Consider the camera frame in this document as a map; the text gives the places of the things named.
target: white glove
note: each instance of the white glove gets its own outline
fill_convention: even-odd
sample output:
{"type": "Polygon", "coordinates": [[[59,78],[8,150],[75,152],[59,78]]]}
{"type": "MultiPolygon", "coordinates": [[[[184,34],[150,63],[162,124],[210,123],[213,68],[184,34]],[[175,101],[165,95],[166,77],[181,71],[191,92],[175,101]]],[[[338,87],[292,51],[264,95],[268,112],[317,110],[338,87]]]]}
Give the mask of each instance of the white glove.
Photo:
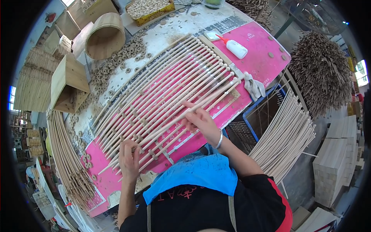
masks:
{"type": "Polygon", "coordinates": [[[245,89],[249,92],[254,101],[257,101],[260,97],[265,97],[265,88],[263,83],[254,80],[253,76],[248,72],[244,73],[245,89]]]}

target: red stripe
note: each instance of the red stripe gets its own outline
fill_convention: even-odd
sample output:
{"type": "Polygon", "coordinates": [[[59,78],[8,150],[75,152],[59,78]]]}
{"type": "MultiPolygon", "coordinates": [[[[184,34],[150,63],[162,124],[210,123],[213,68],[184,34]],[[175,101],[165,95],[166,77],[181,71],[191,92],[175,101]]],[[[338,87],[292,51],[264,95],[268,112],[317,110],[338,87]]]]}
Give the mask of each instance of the red stripe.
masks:
{"type": "Polygon", "coordinates": [[[278,232],[287,232],[290,231],[292,226],[292,211],[289,205],[289,202],[286,200],[286,198],[283,197],[281,194],[281,191],[278,189],[276,183],[272,181],[271,178],[268,178],[269,182],[271,183],[272,187],[276,190],[277,194],[282,198],[282,204],[286,206],[285,210],[285,218],[282,221],[282,224],[280,227],[276,230],[278,232]]]}

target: hand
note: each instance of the hand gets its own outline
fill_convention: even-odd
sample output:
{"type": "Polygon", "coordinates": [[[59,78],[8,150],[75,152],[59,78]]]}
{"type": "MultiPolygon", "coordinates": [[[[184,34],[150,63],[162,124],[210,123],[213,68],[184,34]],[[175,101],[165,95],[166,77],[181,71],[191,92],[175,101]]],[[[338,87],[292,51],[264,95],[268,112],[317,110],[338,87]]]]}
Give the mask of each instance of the hand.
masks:
{"type": "Polygon", "coordinates": [[[136,183],[139,175],[139,151],[140,147],[132,140],[125,140],[120,143],[118,162],[123,183],[136,183]]]}
{"type": "MultiPolygon", "coordinates": [[[[182,104],[188,108],[196,105],[187,101],[183,101],[182,104]]],[[[199,129],[209,144],[213,147],[218,145],[221,132],[206,110],[198,108],[194,112],[188,112],[182,120],[182,125],[185,125],[192,133],[199,129]]]]}

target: black shirt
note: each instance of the black shirt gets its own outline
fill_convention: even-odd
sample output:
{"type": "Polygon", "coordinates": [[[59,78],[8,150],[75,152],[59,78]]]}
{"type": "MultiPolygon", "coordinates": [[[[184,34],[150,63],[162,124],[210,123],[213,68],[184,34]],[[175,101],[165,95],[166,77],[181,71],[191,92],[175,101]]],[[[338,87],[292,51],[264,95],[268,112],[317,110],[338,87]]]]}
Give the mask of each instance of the black shirt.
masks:
{"type": "MultiPolygon", "coordinates": [[[[267,175],[241,178],[234,192],[237,231],[290,231],[292,211],[267,175]]],[[[234,232],[228,196],[194,185],[180,185],[159,194],[151,203],[152,231],[199,231],[216,228],[234,232]]],[[[120,232],[147,231],[147,205],[125,219],[120,232]]]]}

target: red nozzle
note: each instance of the red nozzle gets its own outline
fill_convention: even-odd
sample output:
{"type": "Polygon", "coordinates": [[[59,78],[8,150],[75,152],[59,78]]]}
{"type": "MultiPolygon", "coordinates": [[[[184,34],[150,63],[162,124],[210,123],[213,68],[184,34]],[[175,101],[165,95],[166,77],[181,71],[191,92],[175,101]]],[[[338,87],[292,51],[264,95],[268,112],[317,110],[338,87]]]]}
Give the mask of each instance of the red nozzle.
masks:
{"type": "Polygon", "coordinates": [[[221,40],[223,40],[223,42],[224,42],[225,44],[227,44],[227,42],[228,42],[229,39],[225,39],[225,38],[223,38],[223,37],[220,37],[220,36],[217,35],[217,34],[215,34],[215,35],[218,36],[221,40]]]}

